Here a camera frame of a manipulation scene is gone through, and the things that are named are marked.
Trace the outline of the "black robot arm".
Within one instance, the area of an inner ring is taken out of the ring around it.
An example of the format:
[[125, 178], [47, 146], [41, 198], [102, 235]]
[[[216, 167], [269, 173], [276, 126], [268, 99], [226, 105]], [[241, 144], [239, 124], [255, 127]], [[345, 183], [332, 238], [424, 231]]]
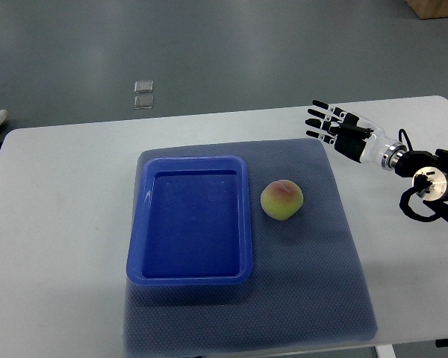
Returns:
[[[407, 151], [397, 154], [391, 162], [397, 175], [411, 179], [411, 187], [400, 197], [399, 208], [410, 219], [434, 222], [443, 219], [448, 223], [448, 150]], [[413, 195], [433, 211], [430, 216], [416, 213], [410, 206]]]

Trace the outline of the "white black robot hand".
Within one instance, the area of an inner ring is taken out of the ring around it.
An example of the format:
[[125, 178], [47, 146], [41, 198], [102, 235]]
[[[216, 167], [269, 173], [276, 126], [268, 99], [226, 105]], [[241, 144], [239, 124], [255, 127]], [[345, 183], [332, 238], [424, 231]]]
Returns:
[[374, 122], [339, 107], [314, 100], [308, 114], [306, 134], [357, 163], [375, 163], [381, 169], [392, 171], [408, 151], [407, 146], [387, 137]]

